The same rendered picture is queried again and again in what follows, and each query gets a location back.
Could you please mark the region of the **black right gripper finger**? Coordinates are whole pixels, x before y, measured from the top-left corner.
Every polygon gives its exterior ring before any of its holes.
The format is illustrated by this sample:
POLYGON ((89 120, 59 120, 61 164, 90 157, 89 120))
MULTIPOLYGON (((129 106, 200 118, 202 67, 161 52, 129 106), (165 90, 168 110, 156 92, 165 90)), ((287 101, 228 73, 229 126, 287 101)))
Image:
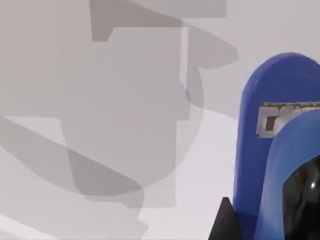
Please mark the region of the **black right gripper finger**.
POLYGON ((228 197, 223 197, 208 240, 238 240, 238 220, 228 197))

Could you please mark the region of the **blue stapler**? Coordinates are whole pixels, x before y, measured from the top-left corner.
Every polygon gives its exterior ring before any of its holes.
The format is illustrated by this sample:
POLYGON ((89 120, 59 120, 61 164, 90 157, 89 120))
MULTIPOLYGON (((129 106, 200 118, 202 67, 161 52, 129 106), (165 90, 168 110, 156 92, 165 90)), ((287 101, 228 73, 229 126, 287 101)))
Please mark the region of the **blue stapler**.
POLYGON ((272 139, 258 137, 263 103, 320 102, 320 64, 301 53, 277 54, 262 63, 242 92, 237 128, 233 207, 243 240, 254 240, 272 139))

